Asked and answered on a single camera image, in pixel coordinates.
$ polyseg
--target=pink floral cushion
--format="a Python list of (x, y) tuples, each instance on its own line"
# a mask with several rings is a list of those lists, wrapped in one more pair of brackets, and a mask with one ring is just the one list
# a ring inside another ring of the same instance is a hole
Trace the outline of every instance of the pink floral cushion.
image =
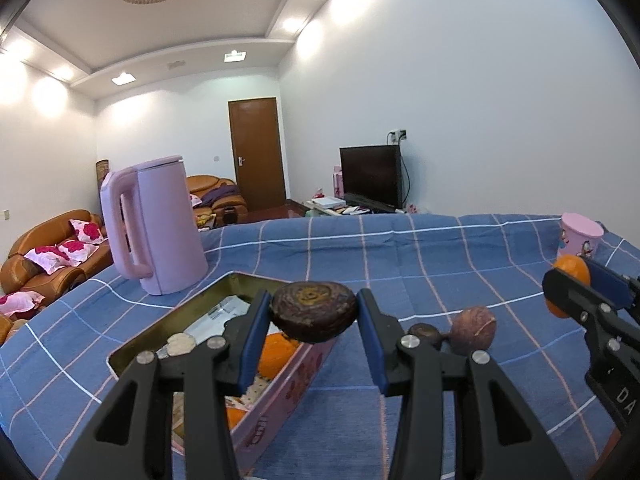
[(16, 312), (27, 312), (40, 306), (44, 296), (33, 290), (19, 290), (0, 298), (0, 312), (12, 316)]
[(77, 240), (69, 240), (58, 246), (61, 252), (65, 253), (71, 260), (71, 264), (74, 267), (84, 263), (89, 259), (89, 256), (98, 250), (98, 246), (87, 244), (85, 242), (79, 242)]
[(69, 220), (76, 231), (76, 238), (87, 244), (99, 245), (104, 241), (98, 224), (83, 222), (82, 220)]
[(73, 267), (71, 259), (54, 246), (36, 247), (26, 253), (24, 257), (41, 266), (49, 275), (64, 267)]

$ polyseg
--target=purple blanket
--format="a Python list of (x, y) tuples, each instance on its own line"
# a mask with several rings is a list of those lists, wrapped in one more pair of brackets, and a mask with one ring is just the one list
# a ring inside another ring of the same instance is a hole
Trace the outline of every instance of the purple blanket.
[(223, 184), (222, 186), (212, 189), (211, 191), (205, 193), (205, 195), (202, 197), (202, 204), (200, 204), (198, 207), (211, 207), (218, 200), (220, 200), (221, 198), (224, 198), (225, 196), (232, 196), (232, 195), (239, 195), (239, 194), (240, 194), (240, 190), (238, 189), (238, 186)]

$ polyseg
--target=cookie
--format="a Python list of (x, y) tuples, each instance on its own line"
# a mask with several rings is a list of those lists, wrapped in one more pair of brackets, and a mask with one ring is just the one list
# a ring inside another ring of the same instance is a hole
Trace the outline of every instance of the cookie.
[(358, 303), (340, 283), (296, 282), (281, 286), (271, 301), (273, 323), (290, 338), (322, 343), (340, 335), (358, 317)]

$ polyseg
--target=wooden door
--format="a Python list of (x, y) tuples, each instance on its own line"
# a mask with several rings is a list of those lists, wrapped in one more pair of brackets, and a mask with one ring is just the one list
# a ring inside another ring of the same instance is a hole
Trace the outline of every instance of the wooden door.
[(276, 98), (229, 102), (238, 187), (249, 211), (285, 205)]

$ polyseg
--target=tv stand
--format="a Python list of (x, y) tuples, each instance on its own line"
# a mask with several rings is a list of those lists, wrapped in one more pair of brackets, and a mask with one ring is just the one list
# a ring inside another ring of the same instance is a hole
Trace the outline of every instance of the tv stand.
[(371, 209), (373, 213), (395, 213), (396, 208), (393, 206), (383, 204), (382, 202), (376, 202), (375, 200), (370, 200), (364, 196), (345, 193), (344, 200), (348, 205), (359, 205), (360, 207), (366, 207), (367, 209)]

